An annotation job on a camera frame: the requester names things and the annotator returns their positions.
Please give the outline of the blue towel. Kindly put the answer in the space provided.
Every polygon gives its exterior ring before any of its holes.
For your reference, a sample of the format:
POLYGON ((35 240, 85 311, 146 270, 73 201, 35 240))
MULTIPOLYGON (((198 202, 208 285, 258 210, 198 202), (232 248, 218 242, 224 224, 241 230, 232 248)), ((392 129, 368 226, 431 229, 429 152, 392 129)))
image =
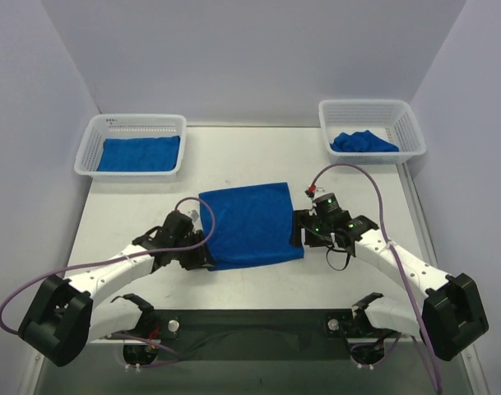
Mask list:
POLYGON ((180 137, 106 139, 100 172, 165 172, 175 168, 180 137))
POLYGON ((288 183, 225 188, 199 194, 206 246, 217 271, 285 263, 304 257, 290 244, 294 208, 288 183))

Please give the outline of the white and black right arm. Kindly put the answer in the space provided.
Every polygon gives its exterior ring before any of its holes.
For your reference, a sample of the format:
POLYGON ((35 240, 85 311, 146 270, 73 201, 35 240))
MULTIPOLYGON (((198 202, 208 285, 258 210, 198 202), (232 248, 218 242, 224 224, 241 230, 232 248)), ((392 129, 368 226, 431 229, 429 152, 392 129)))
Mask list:
POLYGON ((385 238, 376 222, 350 216, 332 193, 316 196, 310 209, 294 211, 290 242, 295 247, 325 247, 358 258, 414 296, 411 302, 377 292, 365 296, 351 308, 360 331, 391 330, 420 337, 432 346, 436 357, 450 361, 489 329, 471 277, 453 276, 430 266, 385 238))

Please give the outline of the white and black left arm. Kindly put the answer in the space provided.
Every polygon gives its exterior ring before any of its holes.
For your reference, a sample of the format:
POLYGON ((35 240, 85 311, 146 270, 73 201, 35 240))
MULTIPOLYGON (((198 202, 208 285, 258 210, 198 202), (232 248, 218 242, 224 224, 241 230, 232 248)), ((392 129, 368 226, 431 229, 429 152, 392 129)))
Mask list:
POLYGON ((137 236, 119 254, 95 268, 39 285, 17 335, 56 366, 72 362, 87 343, 103 337, 149 337, 159 327, 154 307, 120 290, 174 260, 189 269, 208 263, 206 242, 214 235, 195 230, 177 210, 162 225, 137 236))

